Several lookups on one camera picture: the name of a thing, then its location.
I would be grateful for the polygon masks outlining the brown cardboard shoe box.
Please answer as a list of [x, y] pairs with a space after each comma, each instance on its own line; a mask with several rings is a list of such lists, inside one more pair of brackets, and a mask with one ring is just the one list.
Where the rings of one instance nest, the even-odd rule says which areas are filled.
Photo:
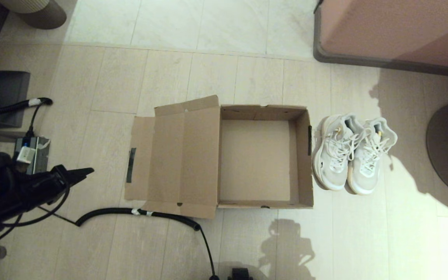
[[133, 122], [126, 200], [201, 219], [218, 208], [313, 208], [306, 107], [222, 105], [213, 95], [154, 113]]

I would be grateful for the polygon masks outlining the white sneaker with black logo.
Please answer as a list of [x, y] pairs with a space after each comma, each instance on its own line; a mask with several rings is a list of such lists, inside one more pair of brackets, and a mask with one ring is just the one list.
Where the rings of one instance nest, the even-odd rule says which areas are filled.
[[313, 170], [323, 188], [338, 191], [345, 187], [348, 164], [355, 158], [363, 135], [363, 126], [353, 113], [323, 120], [320, 145], [313, 158]]

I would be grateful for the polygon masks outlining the white lace-up sneaker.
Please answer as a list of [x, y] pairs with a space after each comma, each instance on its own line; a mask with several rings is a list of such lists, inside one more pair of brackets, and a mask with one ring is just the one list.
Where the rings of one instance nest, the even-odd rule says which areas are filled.
[[369, 195], [375, 190], [382, 158], [396, 145], [397, 134], [383, 117], [370, 119], [363, 125], [362, 138], [348, 163], [347, 182], [358, 195]]

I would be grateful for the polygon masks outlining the grey and black robot base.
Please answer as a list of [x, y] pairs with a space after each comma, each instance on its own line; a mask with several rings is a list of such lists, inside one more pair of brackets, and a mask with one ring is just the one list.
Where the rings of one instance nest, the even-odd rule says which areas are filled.
[[231, 275], [227, 280], [254, 280], [246, 268], [232, 268]]

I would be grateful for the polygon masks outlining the dark grey box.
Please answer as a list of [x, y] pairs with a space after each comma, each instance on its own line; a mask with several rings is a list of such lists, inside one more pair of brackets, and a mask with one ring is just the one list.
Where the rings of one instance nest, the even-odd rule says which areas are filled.
[[[27, 100], [31, 74], [23, 71], [0, 71], [0, 108]], [[23, 109], [0, 114], [0, 129], [19, 128]]]

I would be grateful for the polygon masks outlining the grey metal power inverter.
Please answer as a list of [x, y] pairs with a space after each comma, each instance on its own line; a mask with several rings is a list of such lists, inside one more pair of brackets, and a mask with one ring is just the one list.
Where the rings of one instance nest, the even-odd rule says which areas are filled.
[[13, 156], [16, 170], [25, 174], [45, 172], [50, 144], [51, 140], [43, 137], [18, 138]]

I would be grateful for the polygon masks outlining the beige round ribbed stool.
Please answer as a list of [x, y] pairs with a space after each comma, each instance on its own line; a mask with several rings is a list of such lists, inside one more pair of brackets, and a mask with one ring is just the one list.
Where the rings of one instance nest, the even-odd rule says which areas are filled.
[[66, 12], [55, 0], [0, 0], [0, 4], [40, 30], [53, 30], [67, 21]]

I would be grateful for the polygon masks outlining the pink sofa with grey base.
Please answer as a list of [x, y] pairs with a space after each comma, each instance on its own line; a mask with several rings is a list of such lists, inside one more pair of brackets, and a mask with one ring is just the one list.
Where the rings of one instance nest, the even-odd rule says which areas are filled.
[[313, 14], [319, 62], [448, 76], [448, 0], [319, 0]]

